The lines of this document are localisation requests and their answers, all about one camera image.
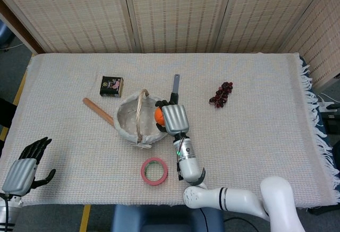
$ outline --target red tape roll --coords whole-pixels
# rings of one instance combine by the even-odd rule
[[[157,181],[151,181],[146,176],[146,168],[152,162],[157,162],[157,163],[161,164],[161,166],[163,167],[163,176],[161,177],[161,179],[159,179]],[[161,184],[162,182],[165,181],[166,177],[168,176],[168,167],[166,166],[165,162],[162,161],[161,159],[155,158],[155,157],[154,158],[150,158],[150,159],[147,159],[143,163],[143,165],[142,165],[142,167],[140,169],[140,175],[142,176],[144,182],[146,182],[149,185],[156,186],[156,185],[159,185],[159,184]]]

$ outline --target cable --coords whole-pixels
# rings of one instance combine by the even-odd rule
[[[7,197],[5,196],[5,194],[3,193],[0,193],[0,197],[5,200],[5,205],[6,205],[6,222],[5,222],[5,232],[8,231],[8,226],[9,226],[9,202],[8,202],[8,199]]]
[[[209,229],[208,229],[208,223],[207,223],[207,217],[206,217],[206,215],[204,214],[204,212],[203,212],[202,208],[200,208],[200,210],[201,210],[201,212],[202,212],[202,214],[203,214],[203,216],[204,216],[204,221],[206,222],[206,228],[207,228],[207,232],[209,232]]]
[[[16,46],[13,46],[13,47],[9,47],[9,48],[2,48],[0,50],[9,50],[9,49],[13,49],[13,48],[16,48],[18,46],[21,46],[21,45],[23,45],[23,44],[19,44],[19,45],[16,45]]]
[[[252,226],[256,230],[256,232],[259,232],[259,230],[253,225],[253,223],[251,223],[250,221],[247,221],[246,219],[240,218],[240,217],[232,217],[232,218],[226,219],[226,220],[223,221],[223,223],[230,221],[230,220],[243,220],[246,223],[248,223],[250,226]]]
[[[327,98],[333,100],[334,102],[340,103],[340,101],[335,100],[334,98],[331,98],[330,96],[328,96],[328,95],[326,95],[326,94],[324,94],[324,93],[320,93],[320,94],[326,96]]]

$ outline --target power strip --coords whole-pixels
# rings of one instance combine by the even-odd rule
[[[335,113],[338,110],[337,109],[327,109],[326,107],[329,105],[333,105],[334,102],[318,102],[317,103],[319,105],[319,111],[321,113]]]

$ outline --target basket handle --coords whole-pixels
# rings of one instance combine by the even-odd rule
[[[139,97],[138,97],[138,104],[137,104],[137,117],[136,117],[136,128],[137,128],[137,136],[138,136],[138,143],[140,143],[143,139],[143,135],[140,133],[140,125],[139,125],[139,122],[140,122],[140,110],[142,108],[142,100],[143,100],[143,96],[148,97],[149,96],[149,92],[147,91],[147,89],[143,89],[140,94],[139,94]]]

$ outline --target wicker basket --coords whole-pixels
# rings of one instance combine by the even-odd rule
[[[151,144],[166,136],[158,130],[154,119],[155,103],[146,89],[129,96],[114,113],[115,128],[133,146],[151,148]]]

